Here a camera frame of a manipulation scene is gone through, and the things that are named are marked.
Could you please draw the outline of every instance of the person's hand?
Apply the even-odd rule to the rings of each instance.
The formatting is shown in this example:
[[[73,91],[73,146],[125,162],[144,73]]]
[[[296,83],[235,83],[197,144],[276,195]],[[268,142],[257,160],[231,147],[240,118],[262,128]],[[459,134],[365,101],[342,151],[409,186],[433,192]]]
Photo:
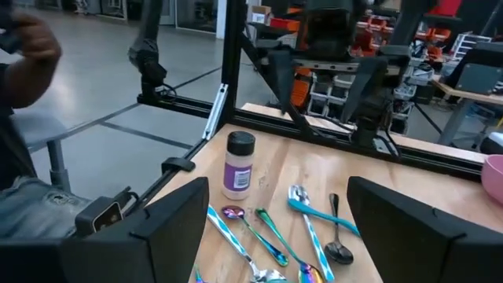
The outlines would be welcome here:
[[[15,12],[13,20],[17,23],[15,32],[20,37],[24,57],[37,61],[57,61],[60,58],[60,44],[46,23],[22,12]]]

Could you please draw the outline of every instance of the pink bowl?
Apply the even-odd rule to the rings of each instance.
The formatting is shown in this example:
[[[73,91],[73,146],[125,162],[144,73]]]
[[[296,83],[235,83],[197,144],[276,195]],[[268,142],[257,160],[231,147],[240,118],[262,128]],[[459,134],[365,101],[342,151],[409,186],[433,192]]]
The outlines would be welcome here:
[[[503,155],[488,156],[482,167],[482,186],[503,204]]]

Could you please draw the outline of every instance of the person's arm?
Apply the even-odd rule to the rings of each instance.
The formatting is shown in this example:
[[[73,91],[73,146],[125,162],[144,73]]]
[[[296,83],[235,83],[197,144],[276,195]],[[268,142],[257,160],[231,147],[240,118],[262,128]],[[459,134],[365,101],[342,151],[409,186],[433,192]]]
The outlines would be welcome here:
[[[49,27],[40,19],[16,13],[13,19],[19,27],[24,56],[9,65],[4,74],[2,95],[12,108],[24,108],[35,103],[49,87],[61,48]]]

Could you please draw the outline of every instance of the plastic bottle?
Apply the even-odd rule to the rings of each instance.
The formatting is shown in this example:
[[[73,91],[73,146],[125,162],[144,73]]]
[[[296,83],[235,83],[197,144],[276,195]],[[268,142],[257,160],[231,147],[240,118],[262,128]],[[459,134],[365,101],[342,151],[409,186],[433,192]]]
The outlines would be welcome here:
[[[227,137],[226,164],[223,173],[223,194],[231,200],[243,200],[250,195],[255,137],[235,131]]]

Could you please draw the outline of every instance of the person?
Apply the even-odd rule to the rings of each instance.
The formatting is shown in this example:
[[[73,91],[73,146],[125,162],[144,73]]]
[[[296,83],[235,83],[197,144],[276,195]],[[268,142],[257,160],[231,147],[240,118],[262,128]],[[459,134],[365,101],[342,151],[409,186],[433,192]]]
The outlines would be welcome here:
[[[42,20],[14,13],[23,56],[0,65],[0,239],[71,237],[75,217],[90,201],[37,178],[10,115],[35,103],[49,88],[61,47]]]
[[[23,58],[0,64],[0,189],[9,188],[20,175],[36,176],[9,115],[13,108],[28,107],[46,92],[61,57],[61,47],[46,23],[27,13],[13,13],[13,20]]]

